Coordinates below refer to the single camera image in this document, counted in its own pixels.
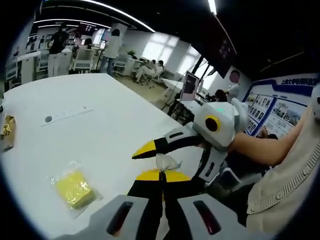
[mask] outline yellow sponge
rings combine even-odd
[[[83,208],[96,198],[95,192],[87,184],[80,171],[75,171],[57,181],[56,188],[73,209]]]

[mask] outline gold foil package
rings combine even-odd
[[[13,116],[6,115],[4,124],[1,130],[1,145],[2,150],[8,150],[15,144],[16,121]]]

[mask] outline person in black shirt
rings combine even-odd
[[[50,39],[52,43],[49,49],[49,59],[48,59],[48,77],[54,77],[58,74],[59,69],[59,53],[65,49],[67,41],[69,38],[66,32],[67,25],[65,23],[61,24],[59,31],[57,31]]]

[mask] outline black ceiling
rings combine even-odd
[[[215,19],[208,0],[97,1],[133,16],[156,32],[175,35],[189,43],[201,41],[197,39],[202,36],[199,31],[215,34],[215,29],[199,26],[205,18]],[[272,0],[215,0],[215,3],[217,18],[237,51],[234,65],[253,80],[317,70],[318,65],[310,61],[320,44],[315,31],[320,23],[315,6],[305,1]],[[106,26],[122,23],[130,29],[150,31],[114,10],[80,0],[46,1],[36,20],[45,19],[78,19]]]

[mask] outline cable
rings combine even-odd
[[[206,62],[204,62],[203,64],[201,64],[201,65],[198,67],[198,69],[199,69],[200,67],[202,67],[203,65],[205,65],[207,62],[208,62],[208,61],[206,61]],[[171,92],[168,100],[164,103],[164,106],[161,108],[161,110],[165,109],[165,107],[168,105],[168,104],[167,104],[168,101],[171,99],[172,94],[175,92],[175,89],[176,89],[176,87],[178,86],[178,83],[182,80],[182,78],[184,77],[184,75],[185,75],[190,69],[192,69],[193,67],[195,67],[196,65],[197,65],[197,64],[191,66],[187,71],[184,72],[184,74],[182,74],[182,77],[180,77],[180,79],[176,82],[176,84],[175,84],[174,88],[172,89],[172,92]]]

